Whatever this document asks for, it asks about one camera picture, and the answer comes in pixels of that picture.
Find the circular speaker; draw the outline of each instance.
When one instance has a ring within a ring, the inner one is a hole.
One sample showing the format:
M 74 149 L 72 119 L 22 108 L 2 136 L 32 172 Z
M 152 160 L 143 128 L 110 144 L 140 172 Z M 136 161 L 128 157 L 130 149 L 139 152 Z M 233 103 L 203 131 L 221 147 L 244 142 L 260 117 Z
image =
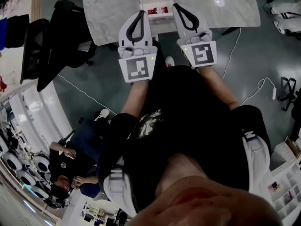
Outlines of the circular speaker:
M 6 163 L 10 166 L 11 169 L 13 169 L 13 170 L 21 170 L 22 169 L 21 162 L 12 153 L 5 153 L 3 155 L 3 158 L 6 161 Z
M 8 145 L 3 140 L 2 135 L 0 135 L 0 151 L 3 152 L 3 153 L 8 152 Z
M 42 162 L 38 163 L 38 167 L 39 169 L 41 169 L 42 171 L 48 171 L 48 167 L 46 167 L 46 165 Z
M 43 156 L 34 156 L 33 163 L 41 172 L 49 172 L 49 160 Z
M 28 181 L 25 177 L 21 177 L 21 180 L 27 184 L 27 185 L 30 185 L 30 181 Z
M 17 172 L 17 175 L 25 184 L 29 186 L 33 186 L 36 184 L 36 180 L 34 180 L 34 178 L 27 171 L 19 170 Z
M 13 169 L 13 170 L 16 170 L 16 169 L 17 169 L 16 165 L 15 165 L 10 159 L 8 159 L 8 165 L 9 165 L 10 168 Z
M 31 190 L 39 197 L 39 198 L 48 198 L 49 195 L 43 191 L 42 189 L 40 189 L 37 186 L 31 186 Z

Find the red object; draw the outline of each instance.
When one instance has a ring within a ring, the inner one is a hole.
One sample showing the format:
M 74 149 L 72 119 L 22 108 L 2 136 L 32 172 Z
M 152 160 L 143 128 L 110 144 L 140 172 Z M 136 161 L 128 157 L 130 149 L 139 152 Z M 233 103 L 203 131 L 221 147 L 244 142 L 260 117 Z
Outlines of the red object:
M 2 76 L 0 76 L 0 92 L 4 92 L 7 87 L 7 84 L 2 80 Z
M 162 8 L 154 8 L 152 10 L 153 14 L 157 14 L 157 13 L 168 13 L 168 9 L 167 7 L 162 7 Z

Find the white shoe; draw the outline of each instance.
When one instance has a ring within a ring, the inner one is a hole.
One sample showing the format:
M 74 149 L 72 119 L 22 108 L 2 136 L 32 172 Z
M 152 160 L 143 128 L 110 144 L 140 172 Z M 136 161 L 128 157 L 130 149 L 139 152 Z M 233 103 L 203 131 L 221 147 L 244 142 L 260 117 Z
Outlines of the white shoe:
M 152 40 L 159 42 L 159 35 L 158 34 L 152 35 Z
M 171 56 L 167 56 L 165 59 L 166 67 L 174 67 L 174 59 Z
M 108 109 L 103 109 L 100 111 L 99 116 L 94 120 L 97 121 L 99 118 L 106 118 L 110 114 L 110 111 Z
M 279 24 L 278 21 L 274 21 L 274 25 L 275 25 L 275 27 L 278 29 L 278 31 L 279 31 L 281 34 L 285 34 L 285 30 L 284 30 L 284 29 L 278 28 L 278 24 Z

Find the round device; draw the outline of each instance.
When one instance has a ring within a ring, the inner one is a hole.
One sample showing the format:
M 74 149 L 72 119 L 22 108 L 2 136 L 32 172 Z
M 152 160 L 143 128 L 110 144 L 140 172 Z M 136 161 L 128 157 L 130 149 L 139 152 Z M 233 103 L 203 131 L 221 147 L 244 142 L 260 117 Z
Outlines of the round device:
M 25 184 L 27 184 L 29 186 L 33 186 L 36 184 L 36 180 L 34 180 L 34 178 L 26 171 L 19 170 L 17 172 L 17 175 L 20 177 L 22 182 L 24 182 Z
M 49 195 L 43 191 L 42 189 L 40 189 L 37 186 L 31 186 L 31 190 L 39 197 L 39 198 L 48 198 Z
M 5 153 L 3 155 L 5 162 L 9 165 L 9 167 L 13 170 L 21 170 L 22 164 L 19 159 L 13 155 L 12 153 Z
M 33 157 L 33 163 L 36 165 L 36 167 L 41 172 L 50 172 L 48 169 L 49 160 L 43 156 L 34 156 Z

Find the shoe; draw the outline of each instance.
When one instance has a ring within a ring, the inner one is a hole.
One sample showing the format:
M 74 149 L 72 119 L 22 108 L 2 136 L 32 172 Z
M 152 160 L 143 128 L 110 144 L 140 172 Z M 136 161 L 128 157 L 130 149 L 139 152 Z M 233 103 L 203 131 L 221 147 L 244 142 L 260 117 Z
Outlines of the shoe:
M 110 111 L 108 109 L 103 109 L 100 111 L 99 116 L 94 121 L 97 121 L 99 118 L 106 118 L 109 114 Z
M 174 67 L 174 59 L 171 56 L 167 56 L 165 59 L 166 67 Z
M 159 42 L 159 35 L 158 34 L 152 35 L 152 40 Z
M 279 31 L 281 34 L 285 34 L 285 30 L 284 30 L 284 29 L 278 28 L 278 24 L 279 24 L 278 21 L 274 21 L 274 25 L 275 25 L 275 27 L 278 29 L 278 31 Z

